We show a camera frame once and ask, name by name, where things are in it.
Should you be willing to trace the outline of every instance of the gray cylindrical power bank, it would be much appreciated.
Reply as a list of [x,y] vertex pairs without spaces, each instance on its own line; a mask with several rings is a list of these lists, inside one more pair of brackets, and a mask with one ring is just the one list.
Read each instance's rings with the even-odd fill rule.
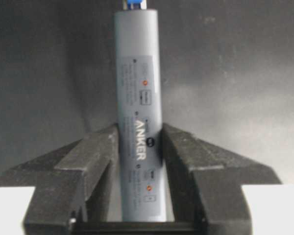
[[115,14],[123,221],[166,221],[158,15]]

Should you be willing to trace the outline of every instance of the blue connector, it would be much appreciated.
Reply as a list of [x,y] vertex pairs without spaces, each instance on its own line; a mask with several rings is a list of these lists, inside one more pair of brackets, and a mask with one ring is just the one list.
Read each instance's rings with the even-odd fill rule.
[[143,0],[126,0],[128,10],[141,9]]
[[143,0],[127,0],[127,4],[141,4]]

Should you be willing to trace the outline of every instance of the white surface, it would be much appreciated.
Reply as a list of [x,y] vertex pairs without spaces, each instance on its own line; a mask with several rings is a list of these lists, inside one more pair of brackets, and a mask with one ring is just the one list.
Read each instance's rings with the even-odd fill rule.
[[253,235],[294,235],[294,185],[244,185]]
[[0,235],[25,235],[25,217],[35,187],[0,188]]

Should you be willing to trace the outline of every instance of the dark gray backdrop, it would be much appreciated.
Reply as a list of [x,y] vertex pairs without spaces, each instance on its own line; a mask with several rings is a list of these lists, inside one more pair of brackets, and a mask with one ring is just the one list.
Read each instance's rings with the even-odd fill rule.
[[[0,0],[0,173],[116,121],[121,0]],[[294,0],[149,0],[164,121],[294,183]]]

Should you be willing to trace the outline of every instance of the cable connector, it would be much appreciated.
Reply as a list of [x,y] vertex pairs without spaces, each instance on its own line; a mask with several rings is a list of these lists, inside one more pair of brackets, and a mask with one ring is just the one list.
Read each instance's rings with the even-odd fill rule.
[[146,10],[146,0],[123,0],[123,10]]

